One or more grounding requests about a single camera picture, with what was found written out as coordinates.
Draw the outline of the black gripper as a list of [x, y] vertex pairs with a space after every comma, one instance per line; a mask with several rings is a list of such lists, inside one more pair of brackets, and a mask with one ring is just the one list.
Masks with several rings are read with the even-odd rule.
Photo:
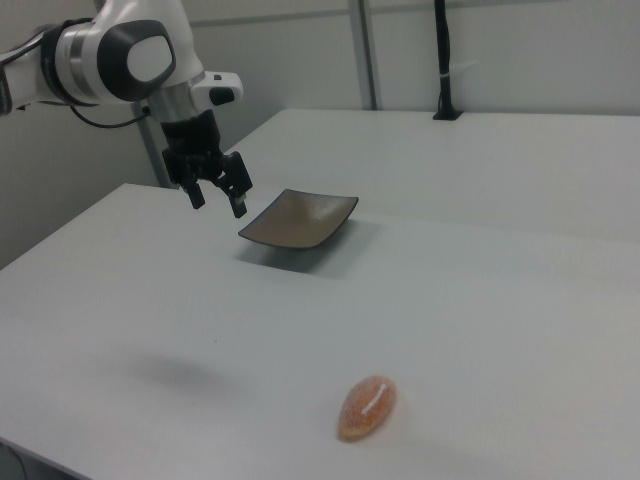
[[[198, 179], [216, 179], [214, 184], [228, 197], [234, 217], [243, 217], [247, 213], [246, 193], [252, 188], [252, 180], [239, 152], [222, 155], [213, 111], [179, 122], [162, 122], [161, 129], [168, 145], [162, 155], [169, 179], [181, 186], [192, 207], [200, 209], [205, 204]], [[187, 160], [178, 160], [183, 156], [200, 160], [195, 170]]]

